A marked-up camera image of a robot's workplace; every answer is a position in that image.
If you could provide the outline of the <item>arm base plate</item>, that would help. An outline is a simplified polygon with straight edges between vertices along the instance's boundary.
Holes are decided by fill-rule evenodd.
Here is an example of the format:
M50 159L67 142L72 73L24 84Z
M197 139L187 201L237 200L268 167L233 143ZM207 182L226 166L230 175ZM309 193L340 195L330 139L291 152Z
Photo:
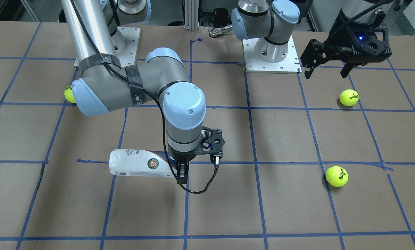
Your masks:
M264 38L242 40L246 72L301 73L292 36L284 45L273 45Z
M76 50L74 66L78 68L79 62L95 54L95 51L92 49L83 31L71 31L70 33ZM140 41L140 28L118 27L117 33L111 39L114 45L114 55L120 60L121 66L126 67L136 64L136 53Z

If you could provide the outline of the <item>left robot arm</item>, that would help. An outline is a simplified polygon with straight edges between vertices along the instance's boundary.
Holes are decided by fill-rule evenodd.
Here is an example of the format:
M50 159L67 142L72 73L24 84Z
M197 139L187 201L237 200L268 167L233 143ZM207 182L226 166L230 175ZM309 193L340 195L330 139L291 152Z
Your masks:
M301 54L309 79L317 66L330 60L345 63L346 78L357 66L380 63L392 55L388 28L383 24L391 0L346 0L324 42L312 39ZM281 62L300 10L289 0L241 0L231 13L235 37L258 39L255 52L268 63Z

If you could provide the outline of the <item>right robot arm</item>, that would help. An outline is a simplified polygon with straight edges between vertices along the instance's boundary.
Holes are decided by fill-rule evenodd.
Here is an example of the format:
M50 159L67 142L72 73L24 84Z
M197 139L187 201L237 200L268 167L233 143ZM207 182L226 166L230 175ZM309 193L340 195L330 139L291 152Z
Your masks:
M203 126L204 92L189 81L185 66L170 48L157 48L145 64L123 64L99 0L63 0L81 77L71 84L74 102L87 116L154 101L161 112L164 162L182 186L190 161L209 155L215 177L223 157L223 133Z

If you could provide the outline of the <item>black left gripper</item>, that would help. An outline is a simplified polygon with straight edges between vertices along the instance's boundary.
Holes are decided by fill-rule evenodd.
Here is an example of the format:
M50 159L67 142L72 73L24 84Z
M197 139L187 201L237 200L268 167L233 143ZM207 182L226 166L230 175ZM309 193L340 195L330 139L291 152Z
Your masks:
M373 24L362 24L350 19L341 10L325 42L312 39L300 60L305 68L305 78L310 79L314 68L330 60L341 60L340 71L347 78L353 68L367 63L379 63L392 55L387 27L381 24L386 14L380 10L374 14Z

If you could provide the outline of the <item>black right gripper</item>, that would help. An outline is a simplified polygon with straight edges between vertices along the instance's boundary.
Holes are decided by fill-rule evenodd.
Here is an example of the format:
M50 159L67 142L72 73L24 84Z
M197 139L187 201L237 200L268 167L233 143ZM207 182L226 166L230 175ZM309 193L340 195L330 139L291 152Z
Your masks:
M197 155L210 155L211 163L215 166L219 166L223 157L225 140L221 129L202 127L198 138L190 143L176 141L169 135L167 138L171 158L176 161L176 181L179 185L187 184L189 163Z

